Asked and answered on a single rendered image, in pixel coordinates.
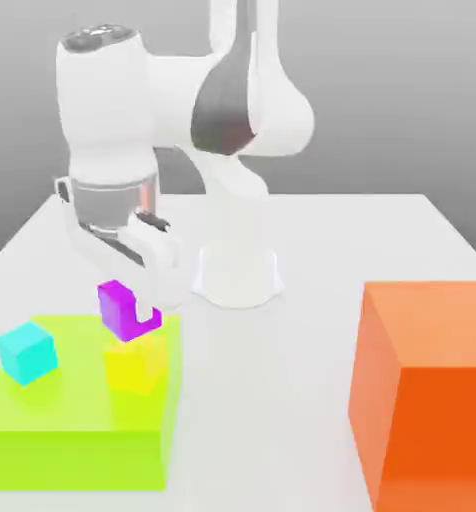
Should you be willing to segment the large orange box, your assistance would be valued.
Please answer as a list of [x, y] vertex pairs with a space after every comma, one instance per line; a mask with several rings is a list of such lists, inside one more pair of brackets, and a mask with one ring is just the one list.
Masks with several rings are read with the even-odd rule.
[[365, 285], [348, 415], [373, 512], [476, 512], [476, 281]]

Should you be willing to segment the small purple cube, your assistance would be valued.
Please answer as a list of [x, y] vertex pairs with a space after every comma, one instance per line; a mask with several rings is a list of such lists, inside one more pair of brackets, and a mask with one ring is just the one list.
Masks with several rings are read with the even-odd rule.
[[97, 291], [102, 323], [120, 341], [129, 342], [162, 326], [162, 313], [156, 308], [147, 321], [137, 319], [135, 295], [119, 281], [104, 282]]

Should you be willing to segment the small cyan cube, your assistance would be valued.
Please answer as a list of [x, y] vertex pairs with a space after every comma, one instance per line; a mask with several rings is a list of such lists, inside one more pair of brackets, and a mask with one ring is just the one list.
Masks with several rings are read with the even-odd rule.
[[31, 321], [0, 335], [0, 363], [18, 384], [32, 383], [58, 367], [53, 335]]

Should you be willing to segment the small yellow cube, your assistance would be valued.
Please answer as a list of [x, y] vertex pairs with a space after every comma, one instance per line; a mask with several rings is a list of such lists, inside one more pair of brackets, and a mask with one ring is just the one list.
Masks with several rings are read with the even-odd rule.
[[163, 335], [116, 341], [103, 351], [106, 382], [114, 390], [148, 395], [168, 375], [168, 358]]

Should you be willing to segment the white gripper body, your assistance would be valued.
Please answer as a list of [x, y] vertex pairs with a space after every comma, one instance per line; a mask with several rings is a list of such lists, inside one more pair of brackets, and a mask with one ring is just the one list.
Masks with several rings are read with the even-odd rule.
[[129, 288], [141, 309], [175, 309], [182, 303], [182, 243], [170, 224], [152, 214], [132, 214], [108, 234], [64, 216], [76, 249], [108, 279]]

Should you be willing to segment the large lime green box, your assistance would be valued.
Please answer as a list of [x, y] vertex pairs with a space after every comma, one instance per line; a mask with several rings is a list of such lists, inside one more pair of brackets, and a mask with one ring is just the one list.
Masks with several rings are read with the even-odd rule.
[[27, 386], [0, 370], [0, 491], [162, 491], [182, 380], [181, 318], [149, 336], [165, 353], [148, 395], [107, 385], [115, 336], [96, 315], [38, 315], [59, 367]]

